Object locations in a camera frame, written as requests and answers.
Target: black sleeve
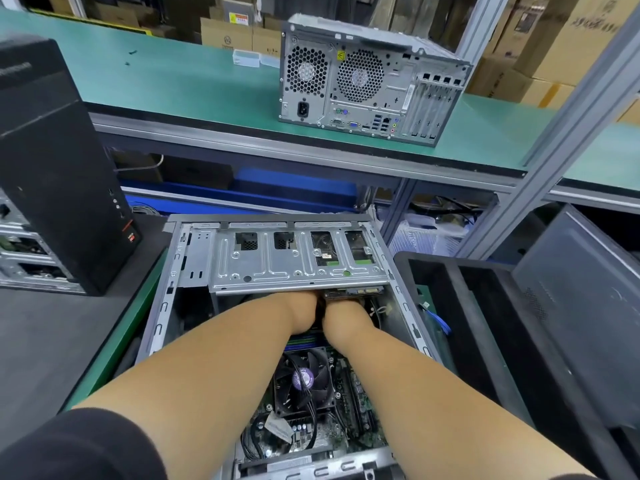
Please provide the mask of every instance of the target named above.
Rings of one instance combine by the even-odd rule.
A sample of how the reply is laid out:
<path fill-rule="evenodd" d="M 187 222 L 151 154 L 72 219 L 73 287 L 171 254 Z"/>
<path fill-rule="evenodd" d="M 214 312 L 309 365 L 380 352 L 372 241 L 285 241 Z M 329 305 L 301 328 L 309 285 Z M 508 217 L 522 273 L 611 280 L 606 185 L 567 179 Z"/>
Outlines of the black sleeve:
<path fill-rule="evenodd" d="M 167 480 L 137 425 L 90 408 L 62 413 L 0 452 L 0 472 L 3 480 Z"/>

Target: label sticker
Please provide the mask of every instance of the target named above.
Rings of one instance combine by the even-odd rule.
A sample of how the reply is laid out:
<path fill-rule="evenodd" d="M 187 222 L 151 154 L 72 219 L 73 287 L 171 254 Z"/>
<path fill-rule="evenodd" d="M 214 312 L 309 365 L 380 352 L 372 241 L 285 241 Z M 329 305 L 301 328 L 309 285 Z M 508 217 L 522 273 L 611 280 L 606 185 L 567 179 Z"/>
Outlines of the label sticker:
<path fill-rule="evenodd" d="M 273 411 L 269 413 L 267 421 L 264 422 L 264 427 L 282 441 L 291 443 L 291 437 L 293 436 L 292 428 L 286 419 L 278 418 Z"/>
<path fill-rule="evenodd" d="M 249 26 L 249 17 L 244 13 L 229 13 L 229 22 Z"/>
<path fill-rule="evenodd" d="M 409 90 L 406 92 L 406 97 L 404 98 L 404 104 L 402 104 L 402 110 L 406 111 L 409 108 L 409 103 L 411 103 L 411 97 L 413 96 L 413 90 L 415 86 L 411 84 L 409 86 Z"/>

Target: workbench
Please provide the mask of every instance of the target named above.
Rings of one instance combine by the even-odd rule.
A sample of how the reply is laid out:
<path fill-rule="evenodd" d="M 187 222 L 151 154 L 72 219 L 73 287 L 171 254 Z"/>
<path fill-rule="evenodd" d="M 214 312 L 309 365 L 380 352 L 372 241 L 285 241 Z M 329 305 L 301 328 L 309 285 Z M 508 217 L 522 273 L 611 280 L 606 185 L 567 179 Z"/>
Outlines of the workbench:
<path fill-rule="evenodd" d="M 509 194 L 554 115 L 463 95 L 430 148 L 281 123 L 278 70 L 228 50 L 5 9 L 0 30 L 57 40 L 104 144 L 384 187 L 399 209 L 420 191 Z M 640 128 L 611 125 L 547 200 L 640 212 L 638 142 Z M 404 180 L 417 183 L 403 194 Z"/>
<path fill-rule="evenodd" d="M 101 297 L 0 289 L 0 450 L 107 382 L 146 318 L 164 264 L 164 217 Z"/>

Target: cpu fan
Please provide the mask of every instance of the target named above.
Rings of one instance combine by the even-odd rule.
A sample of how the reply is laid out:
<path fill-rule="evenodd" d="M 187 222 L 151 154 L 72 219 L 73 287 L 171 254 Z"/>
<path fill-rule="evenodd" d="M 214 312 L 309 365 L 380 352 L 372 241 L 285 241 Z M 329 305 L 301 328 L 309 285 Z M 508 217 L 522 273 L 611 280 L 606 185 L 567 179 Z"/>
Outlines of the cpu fan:
<path fill-rule="evenodd" d="M 307 411 L 307 400 L 301 380 L 304 381 L 316 410 L 331 408 L 335 405 L 331 367 L 322 347 L 301 352 L 291 352 L 283 356 L 273 375 L 273 396 L 277 416 L 289 416 Z M 294 361 L 300 375 L 291 363 Z"/>

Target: computer chassis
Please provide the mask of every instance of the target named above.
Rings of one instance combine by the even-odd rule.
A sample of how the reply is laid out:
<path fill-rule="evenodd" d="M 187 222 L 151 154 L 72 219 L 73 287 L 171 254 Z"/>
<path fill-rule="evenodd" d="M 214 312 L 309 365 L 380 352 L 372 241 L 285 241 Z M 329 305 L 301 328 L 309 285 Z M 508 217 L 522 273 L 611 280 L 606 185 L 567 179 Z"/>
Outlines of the computer chassis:
<path fill-rule="evenodd" d="M 172 239 L 137 362 L 233 306 L 238 296 L 308 289 L 357 296 L 376 288 L 377 303 L 385 310 L 380 329 L 441 362 L 389 250 L 366 215 L 176 214 L 164 230 Z M 202 315 L 195 323 L 194 313 Z M 308 451 L 309 458 L 304 451 L 288 453 L 262 460 L 269 464 L 262 473 L 241 474 L 244 458 L 236 447 L 212 478 L 311 480 L 371 473 L 370 478 L 379 469 L 403 478 L 397 476 L 400 470 L 388 446 L 329 451 L 315 461 L 313 450 Z"/>

